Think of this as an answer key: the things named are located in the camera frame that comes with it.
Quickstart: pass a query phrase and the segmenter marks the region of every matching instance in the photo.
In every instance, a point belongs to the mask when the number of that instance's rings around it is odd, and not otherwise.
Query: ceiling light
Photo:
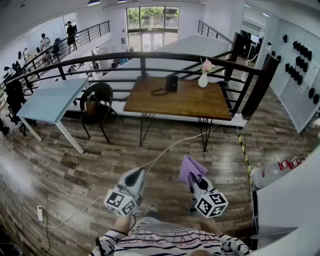
[[[87,4],[87,6],[93,6],[93,5],[96,5],[96,4],[100,4],[100,0],[90,0]]]

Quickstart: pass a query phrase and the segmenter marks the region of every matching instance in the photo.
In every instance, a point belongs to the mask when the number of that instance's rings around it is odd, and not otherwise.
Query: desk
[[[225,97],[217,83],[208,83],[201,88],[197,80],[178,81],[177,92],[168,92],[165,95],[155,96],[153,90],[166,86],[166,77],[138,78],[124,105],[123,111],[141,113],[140,146],[146,137],[149,126],[142,137],[144,119],[151,114],[164,114],[198,118],[200,123],[211,127],[213,120],[231,121]],[[210,130],[205,130],[205,140],[202,136],[204,152],[206,151]]]
[[[249,56],[250,56],[250,53],[251,53],[251,49],[252,49],[252,47],[254,47],[255,45],[256,45],[255,43],[250,44],[250,50],[249,50],[248,56],[247,56],[248,59],[249,59]]]
[[[36,90],[22,106],[17,116],[40,142],[42,139],[25,119],[55,124],[75,149],[83,154],[84,150],[61,123],[61,118],[84,87],[89,87],[87,78],[56,81],[52,83],[52,88]]]

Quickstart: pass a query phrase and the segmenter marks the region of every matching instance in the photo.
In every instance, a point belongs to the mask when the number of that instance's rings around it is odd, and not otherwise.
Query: electrical outlet
[[[37,206],[36,209],[38,210],[38,220],[43,222],[44,221],[44,216],[42,214],[42,207],[41,206]]]

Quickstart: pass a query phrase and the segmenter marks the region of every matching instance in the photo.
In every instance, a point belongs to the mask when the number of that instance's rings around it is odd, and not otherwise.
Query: wooden table
[[[198,118],[200,123],[211,127],[213,120],[231,121],[225,97],[219,84],[208,83],[201,88],[197,80],[179,80],[177,92],[168,92],[165,95],[152,95],[152,91],[166,86],[166,77],[138,78],[124,105],[123,111],[140,112],[140,146],[146,137],[150,125],[142,138],[144,119],[147,114],[163,114]],[[210,129],[205,130],[205,140],[202,136],[204,152],[206,151]]]

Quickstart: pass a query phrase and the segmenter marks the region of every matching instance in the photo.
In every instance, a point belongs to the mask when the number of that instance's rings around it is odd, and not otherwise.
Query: computer monitor
[[[259,38],[260,38],[259,36],[256,36],[254,34],[251,35],[251,40],[254,43],[258,43],[259,42]]]

